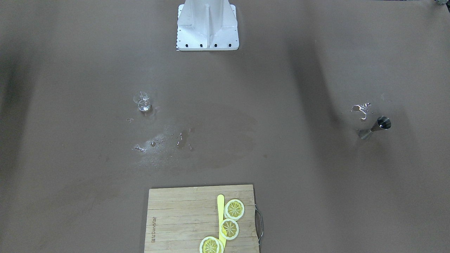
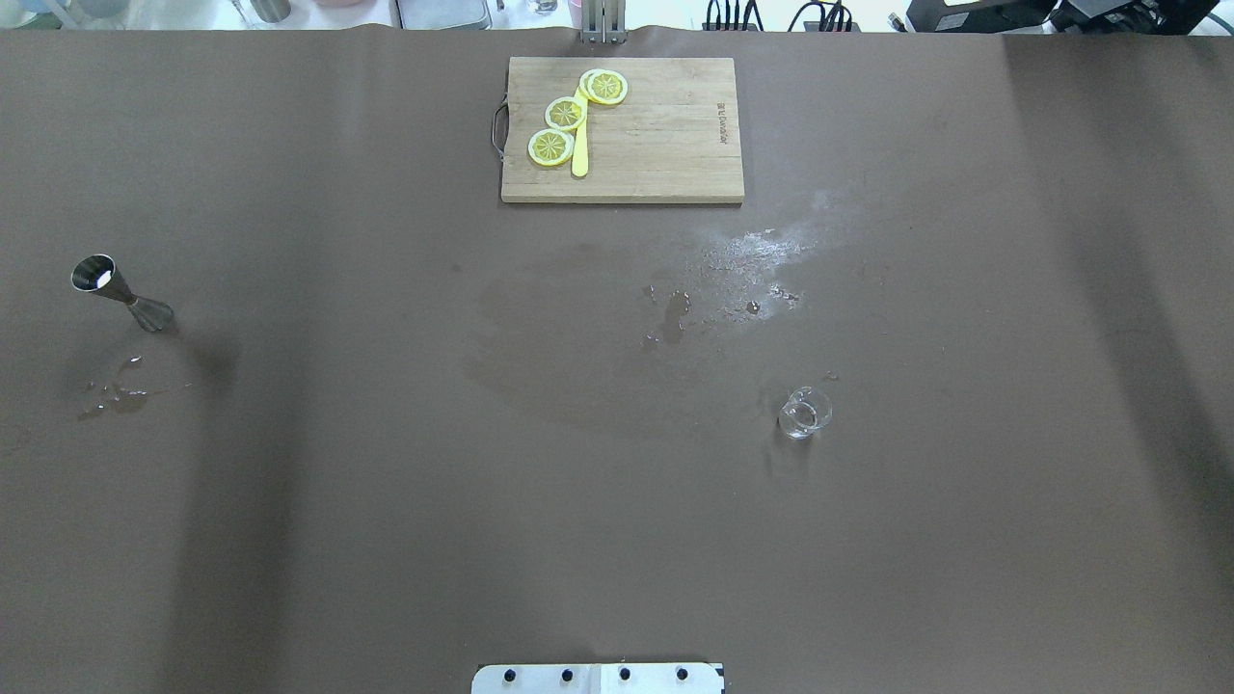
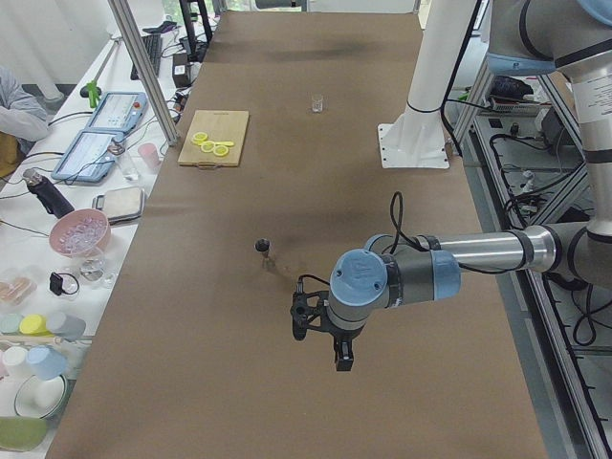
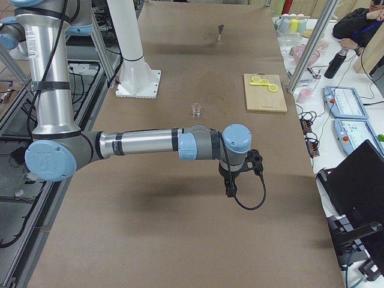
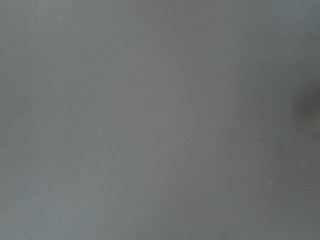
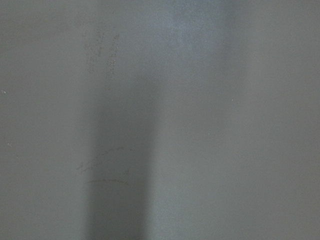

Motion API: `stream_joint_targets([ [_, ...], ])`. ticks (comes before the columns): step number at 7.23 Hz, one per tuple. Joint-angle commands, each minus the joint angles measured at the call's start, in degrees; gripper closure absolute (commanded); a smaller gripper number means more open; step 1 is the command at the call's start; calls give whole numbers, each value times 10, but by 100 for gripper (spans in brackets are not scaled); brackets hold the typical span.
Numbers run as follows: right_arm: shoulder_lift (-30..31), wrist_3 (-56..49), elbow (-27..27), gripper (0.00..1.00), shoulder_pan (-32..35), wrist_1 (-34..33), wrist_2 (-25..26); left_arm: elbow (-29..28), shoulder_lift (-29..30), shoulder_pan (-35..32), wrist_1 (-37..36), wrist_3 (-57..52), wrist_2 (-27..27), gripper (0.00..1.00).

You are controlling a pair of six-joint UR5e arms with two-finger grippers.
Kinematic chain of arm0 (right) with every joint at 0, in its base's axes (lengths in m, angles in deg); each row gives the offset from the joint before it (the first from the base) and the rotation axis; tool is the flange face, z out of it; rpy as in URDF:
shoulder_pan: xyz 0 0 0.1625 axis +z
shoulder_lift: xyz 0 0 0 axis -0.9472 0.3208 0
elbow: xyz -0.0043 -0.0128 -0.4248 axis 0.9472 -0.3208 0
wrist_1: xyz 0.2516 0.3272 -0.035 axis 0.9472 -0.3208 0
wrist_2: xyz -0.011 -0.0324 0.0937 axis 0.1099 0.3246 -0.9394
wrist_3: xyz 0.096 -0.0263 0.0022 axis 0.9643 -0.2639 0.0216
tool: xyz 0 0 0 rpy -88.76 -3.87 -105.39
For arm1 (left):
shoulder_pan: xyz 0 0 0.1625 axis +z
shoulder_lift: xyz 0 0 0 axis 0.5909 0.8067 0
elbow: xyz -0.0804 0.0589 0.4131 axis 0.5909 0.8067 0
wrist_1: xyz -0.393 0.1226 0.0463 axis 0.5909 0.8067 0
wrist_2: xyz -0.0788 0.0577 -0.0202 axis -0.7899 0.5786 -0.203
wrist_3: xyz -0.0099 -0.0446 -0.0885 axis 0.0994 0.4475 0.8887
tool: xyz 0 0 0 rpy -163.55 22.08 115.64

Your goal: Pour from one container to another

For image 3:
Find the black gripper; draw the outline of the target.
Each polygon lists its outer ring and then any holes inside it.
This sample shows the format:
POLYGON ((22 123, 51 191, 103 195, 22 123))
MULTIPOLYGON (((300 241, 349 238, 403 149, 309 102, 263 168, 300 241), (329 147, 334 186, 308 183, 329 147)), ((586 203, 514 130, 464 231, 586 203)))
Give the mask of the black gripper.
MULTIPOLYGON (((295 340, 304 340, 309 330, 320 333, 330 332, 327 316, 328 291, 306 293, 297 290, 293 293, 292 333, 295 340)), ((350 372, 354 362, 351 339, 334 338, 335 366, 338 372, 350 372)))

